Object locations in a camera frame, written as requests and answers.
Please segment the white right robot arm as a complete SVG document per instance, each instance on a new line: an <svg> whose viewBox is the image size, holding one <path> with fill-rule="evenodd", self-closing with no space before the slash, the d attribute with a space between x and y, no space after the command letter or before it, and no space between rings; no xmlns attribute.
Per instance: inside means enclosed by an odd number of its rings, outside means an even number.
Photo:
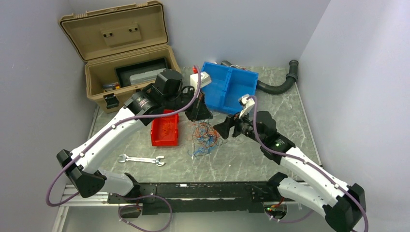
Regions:
<svg viewBox="0 0 410 232"><path fill-rule="evenodd" d="M291 140L276 129L276 121L267 111L258 111L253 120L239 114L228 115L224 122L213 127L223 139L244 135L260 143L263 154L276 164L302 178L303 185L283 173L276 173L267 181L266 194L273 201L281 197L292 199L324 217L336 232L352 232L362 219L369 230L364 189L349 185L329 174L307 157Z"/></svg>

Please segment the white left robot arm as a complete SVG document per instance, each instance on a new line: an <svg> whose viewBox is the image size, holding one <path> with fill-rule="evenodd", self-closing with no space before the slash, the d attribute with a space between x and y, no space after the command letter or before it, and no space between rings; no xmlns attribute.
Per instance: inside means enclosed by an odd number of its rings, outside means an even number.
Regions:
<svg viewBox="0 0 410 232"><path fill-rule="evenodd" d="M201 91L202 74L194 75L196 87L182 87L182 74L166 69L154 83L132 94L114 118L94 136L72 151L61 150L57 159L77 194L89 198L100 191L120 195L127 203L138 199L139 184L130 174L101 169L104 160L130 135L148 126L155 118L184 112L191 120L211 119Z"/></svg>

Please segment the red plastic bin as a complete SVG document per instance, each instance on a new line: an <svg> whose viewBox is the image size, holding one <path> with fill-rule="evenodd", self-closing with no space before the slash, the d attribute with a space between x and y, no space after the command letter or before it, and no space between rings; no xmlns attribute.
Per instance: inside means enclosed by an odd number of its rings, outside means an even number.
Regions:
<svg viewBox="0 0 410 232"><path fill-rule="evenodd" d="M151 122L152 146L178 146L179 115L155 118Z"/></svg>

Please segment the blue plastic divided bin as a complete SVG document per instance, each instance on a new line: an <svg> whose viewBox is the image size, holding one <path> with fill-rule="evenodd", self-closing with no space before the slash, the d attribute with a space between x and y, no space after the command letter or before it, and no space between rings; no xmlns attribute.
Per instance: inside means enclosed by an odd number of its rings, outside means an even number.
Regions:
<svg viewBox="0 0 410 232"><path fill-rule="evenodd" d="M204 62L202 71L209 74L211 83L202 87L205 104L211 111L229 115L242 110L239 98L253 95L259 74L210 62Z"/></svg>

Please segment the grey case in toolbox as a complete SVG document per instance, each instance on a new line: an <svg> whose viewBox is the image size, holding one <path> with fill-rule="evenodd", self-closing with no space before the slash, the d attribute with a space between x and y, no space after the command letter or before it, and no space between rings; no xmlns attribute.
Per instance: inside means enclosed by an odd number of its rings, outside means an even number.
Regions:
<svg viewBox="0 0 410 232"><path fill-rule="evenodd" d="M138 74L133 74L129 77L130 84L138 85L145 82L155 81L157 75L165 70L165 68L162 68Z"/></svg>

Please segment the silver open-end wrench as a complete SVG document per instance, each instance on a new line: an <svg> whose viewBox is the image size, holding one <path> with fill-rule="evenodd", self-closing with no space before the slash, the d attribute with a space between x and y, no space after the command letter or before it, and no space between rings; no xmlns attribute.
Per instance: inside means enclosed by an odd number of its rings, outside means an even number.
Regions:
<svg viewBox="0 0 410 232"><path fill-rule="evenodd" d="M119 157L119 160L118 160L119 163L135 161L135 162L152 163L159 167L162 167L166 164L165 162L162 162L162 159L165 158L164 156L157 156L155 158L142 158L142 157L130 157L126 154L121 154L118 157Z"/></svg>

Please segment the yellow black tool in toolbox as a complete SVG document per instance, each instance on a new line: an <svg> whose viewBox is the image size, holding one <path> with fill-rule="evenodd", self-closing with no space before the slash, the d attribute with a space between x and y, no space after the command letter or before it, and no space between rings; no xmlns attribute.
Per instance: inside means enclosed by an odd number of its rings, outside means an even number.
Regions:
<svg viewBox="0 0 410 232"><path fill-rule="evenodd" d="M120 85L119 85L119 83L110 83L110 84L103 85L102 88L103 88L104 92L108 92L108 91L111 91L111 90L119 89Z"/></svg>

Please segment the tan plastic toolbox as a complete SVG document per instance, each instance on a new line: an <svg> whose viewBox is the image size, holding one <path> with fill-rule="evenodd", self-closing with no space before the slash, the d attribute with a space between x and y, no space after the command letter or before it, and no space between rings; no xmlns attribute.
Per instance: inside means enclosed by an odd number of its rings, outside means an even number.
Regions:
<svg viewBox="0 0 410 232"><path fill-rule="evenodd" d="M104 85L119 82L116 68L166 58L169 69L179 71L157 0L66 15L59 25L85 62L87 97L105 113L118 111L147 85L105 90Z"/></svg>

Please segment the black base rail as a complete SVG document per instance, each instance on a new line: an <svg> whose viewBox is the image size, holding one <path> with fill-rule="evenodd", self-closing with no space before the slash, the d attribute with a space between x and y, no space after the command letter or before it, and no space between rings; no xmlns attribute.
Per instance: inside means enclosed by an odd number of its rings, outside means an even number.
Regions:
<svg viewBox="0 0 410 232"><path fill-rule="evenodd" d="M143 215L247 211L263 213L264 207L283 203L278 191L265 181L140 183L124 197L110 192L109 204L136 204Z"/></svg>

